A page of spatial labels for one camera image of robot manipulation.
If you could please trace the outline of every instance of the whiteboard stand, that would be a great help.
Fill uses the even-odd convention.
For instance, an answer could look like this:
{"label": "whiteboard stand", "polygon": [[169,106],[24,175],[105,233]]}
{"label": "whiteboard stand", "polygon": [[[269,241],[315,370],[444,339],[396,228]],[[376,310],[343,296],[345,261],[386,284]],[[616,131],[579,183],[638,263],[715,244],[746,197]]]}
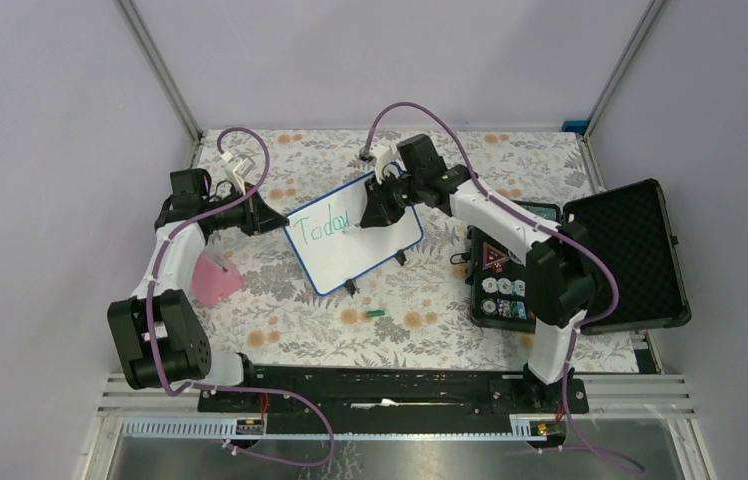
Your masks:
{"label": "whiteboard stand", "polygon": [[356,227],[367,203],[365,180],[373,175],[346,183],[287,216],[286,238],[318,295],[329,295],[342,287],[353,295],[353,280],[392,258],[403,266],[404,250],[424,238],[415,207],[394,225]]}

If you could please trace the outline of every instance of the floral tablecloth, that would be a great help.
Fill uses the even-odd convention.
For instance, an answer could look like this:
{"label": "floral tablecloth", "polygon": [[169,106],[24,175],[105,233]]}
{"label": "floral tablecloth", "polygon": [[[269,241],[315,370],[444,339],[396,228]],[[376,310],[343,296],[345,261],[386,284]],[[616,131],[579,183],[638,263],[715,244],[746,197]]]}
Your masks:
{"label": "floral tablecloth", "polygon": [[[219,133],[207,133],[198,161],[214,183],[224,179],[215,148]],[[364,131],[258,133],[272,157],[260,191],[281,213],[370,171],[355,158]],[[396,144],[416,133],[382,131],[377,141]],[[444,133],[425,133],[449,165],[460,161]],[[573,134],[461,132],[460,139],[479,175],[509,198],[563,204],[592,194]],[[259,145],[231,134],[224,146],[257,162],[248,176],[255,182],[262,168]],[[234,263],[244,287],[212,308],[193,302],[212,348],[243,352],[263,364],[520,370],[533,336],[478,328],[468,318],[465,266],[448,261],[467,251],[466,224],[425,206],[417,211],[424,239],[406,252],[407,264],[386,262],[363,275],[352,298],[344,289],[316,295],[281,230],[255,238],[237,229],[213,236],[208,251]],[[364,313],[375,309],[386,315],[366,318]],[[581,337],[574,366],[581,371],[637,371],[626,333]]]}

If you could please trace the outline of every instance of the whiteboard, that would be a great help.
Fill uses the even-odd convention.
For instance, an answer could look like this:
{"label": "whiteboard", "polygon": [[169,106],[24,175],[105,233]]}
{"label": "whiteboard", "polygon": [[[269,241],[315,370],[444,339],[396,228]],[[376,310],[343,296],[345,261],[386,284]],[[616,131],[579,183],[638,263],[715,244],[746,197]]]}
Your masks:
{"label": "whiteboard", "polygon": [[354,227],[365,211],[363,175],[288,215],[286,237],[312,288],[329,295],[424,237],[415,208],[389,227]]}
{"label": "whiteboard", "polygon": [[[650,0],[136,0],[204,129],[585,120]],[[419,127],[398,109],[383,126]]]}

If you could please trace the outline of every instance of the purple cable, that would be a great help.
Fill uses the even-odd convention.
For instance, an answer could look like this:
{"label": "purple cable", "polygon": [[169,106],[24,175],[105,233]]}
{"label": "purple cable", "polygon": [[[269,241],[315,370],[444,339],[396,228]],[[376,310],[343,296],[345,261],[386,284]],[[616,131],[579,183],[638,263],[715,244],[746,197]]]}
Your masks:
{"label": "purple cable", "polygon": [[[254,193],[259,189],[259,187],[262,186],[262,183],[265,182],[265,178],[268,176],[268,168],[271,166],[271,160],[270,156],[268,155],[268,145],[265,144],[265,141],[262,140],[262,137],[256,134],[253,130],[249,130],[244,127],[232,127],[224,130],[221,132],[220,135],[218,135],[218,151],[221,153],[224,153],[224,149],[221,147],[221,140],[228,134],[233,132],[241,132],[246,133],[250,135],[251,137],[255,138],[257,142],[259,142],[259,146],[262,147],[262,153],[265,155],[265,168],[262,170],[262,175],[259,177],[259,180],[256,182],[256,184],[250,188],[247,192],[244,193],[244,195],[241,196],[241,198],[238,198],[234,200],[233,202],[223,205],[221,207],[209,210],[207,212],[201,213],[200,215],[195,215],[192,218],[189,218],[185,222],[178,225],[176,228],[174,228],[171,233],[168,235],[168,238],[166,239],[164,243],[162,243],[162,246],[159,247],[159,253],[156,254],[156,258],[153,262],[153,269],[151,270],[151,277],[156,278],[159,275],[159,269],[162,267],[162,259],[165,258],[165,251],[168,250],[168,245],[171,244],[171,241],[173,238],[176,238],[177,234],[183,231],[186,227],[191,225],[192,223],[199,222],[200,220],[203,220],[204,218],[211,217],[212,215],[217,215],[225,210],[229,210],[231,208],[234,208],[238,205],[240,205],[242,202],[253,196]],[[162,367],[162,356],[159,354],[159,343],[156,339],[156,329],[154,328],[154,321],[153,321],[153,290],[156,287],[156,281],[150,280],[147,285],[147,301],[146,301],[146,315],[147,315],[147,332],[148,337],[150,340],[150,351],[153,354],[153,363],[156,365],[156,373],[159,375],[159,383],[162,384],[162,389],[165,390],[165,393],[168,395],[174,397],[182,393],[187,388],[195,388],[197,390],[203,390],[203,391],[210,391],[210,392],[236,392],[236,393],[265,393],[269,395],[288,395],[295,400],[298,400],[299,402],[303,403],[307,407],[309,407],[313,412],[315,412],[316,415],[318,415],[318,418],[321,419],[322,422],[324,422],[324,426],[327,429],[327,435],[329,436],[330,441],[330,451],[327,453],[327,455],[322,458],[321,460],[317,460],[314,462],[298,462],[296,460],[287,460],[285,458],[279,458],[272,455],[265,455],[262,453],[257,452],[251,452],[250,450],[244,450],[244,449],[237,449],[234,447],[234,452],[241,452],[245,455],[250,455],[251,457],[257,457],[262,458],[265,460],[271,460],[278,463],[283,463],[285,465],[292,465],[296,467],[318,467],[321,465],[324,465],[325,463],[329,462],[331,458],[333,458],[333,454],[336,451],[336,442],[333,434],[333,427],[330,425],[330,422],[327,420],[327,417],[324,416],[324,413],[321,412],[321,410],[316,407],[312,402],[307,400],[306,398],[298,395],[297,393],[290,392],[288,390],[278,390],[275,388],[251,388],[251,387],[234,387],[234,386],[224,386],[224,385],[207,385],[203,383],[196,383],[196,382],[190,382],[190,383],[184,383],[182,384],[178,389],[174,390],[171,388],[171,384],[168,382],[168,376],[165,374],[165,369]]]}
{"label": "purple cable", "polygon": [[[374,119],[374,123],[371,124],[371,128],[368,130],[368,137],[365,139],[365,146],[363,147],[363,152],[367,153],[371,149],[371,142],[374,141],[374,132],[377,130],[377,125],[380,123],[380,120],[383,118],[383,116],[386,115],[386,113],[388,113],[389,111],[397,107],[412,107],[417,110],[421,110],[422,112],[426,113],[430,118],[432,118],[436,123],[438,123],[439,126],[445,130],[445,132],[447,132],[447,134],[451,137],[451,139],[453,139],[454,143],[456,144],[456,148],[459,150],[459,153],[462,156],[462,160],[465,163],[465,166],[468,168],[468,174],[471,176],[472,183],[474,183],[474,186],[477,187],[477,190],[479,190],[480,193],[482,193],[488,200],[490,200],[495,205],[504,209],[504,211],[506,211],[510,215],[526,223],[527,225],[537,228],[539,231],[546,233],[556,238],[557,240],[564,242],[567,245],[571,246],[572,248],[574,248],[575,250],[583,254],[583,256],[588,258],[592,263],[594,263],[598,267],[598,269],[601,270],[601,273],[604,275],[604,277],[606,277],[607,282],[610,285],[610,291],[612,292],[612,301],[610,302],[610,306],[607,307],[607,309],[604,310],[603,312],[597,315],[593,315],[591,317],[584,318],[580,322],[574,324],[574,333],[572,333],[571,341],[568,344],[568,352],[566,353],[565,363],[563,367],[565,370],[563,372],[563,378],[564,379],[568,378],[568,371],[571,366],[571,357],[574,355],[574,346],[577,343],[577,333],[580,331],[581,327],[589,323],[597,322],[598,320],[602,320],[608,317],[618,307],[618,300],[619,300],[618,282],[616,281],[615,276],[613,276],[609,267],[607,267],[607,265],[600,258],[598,258],[597,255],[589,251],[589,249],[587,249],[580,243],[572,240],[571,238],[566,237],[565,235],[557,232],[556,230],[552,228],[545,227],[544,225],[541,225],[541,224],[537,225],[536,222],[534,222],[530,217],[523,215],[522,213],[517,211],[515,208],[513,208],[510,202],[498,199],[497,197],[490,195],[489,191],[483,186],[483,184],[480,182],[480,179],[477,177],[477,172],[474,171],[474,167],[471,165],[471,160],[469,160],[468,158],[468,152],[465,151],[465,148],[462,146],[462,142],[459,141],[459,138],[457,137],[456,132],[454,132],[450,127],[448,127],[445,124],[445,122],[442,121],[442,119],[439,118],[435,113],[431,112],[429,109],[417,103],[397,102],[384,108],[383,111],[381,111],[377,115],[377,117]],[[586,438],[583,436],[583,433],[580,431],[579,428],[577,428],[577,425],[574,423],[574,420],[571,418],[571,409],[569,408],[569,405],[568,405],[568,382],[565,380],[563,380],[562,382],[562,402],[563,402],[563,408],[565,410],[565,416],[568,419],[568,423],[571,425],[572,430],[574,430],[574,433],[580,438],[580,441],[583,442],[583,445],[586,449],[588,449],[590,452],[595,454],[602,461],[624,472],[627,472],[633,475],[639,475],[639,476],[643,476],[647,473],[647,469],[645,469],[645,467],[642,466],[642,464],[637,462],[636,460],[624,455],[621,452],[617,452],[615,450],[594,447],[586,440]],[[610,456],[615,456],[623,460],[626,460],[630,462],[632,465],[634,465],[635,468],[630,468],[626,465],[621,465],[617,462],[614,462],[610,459]]]}

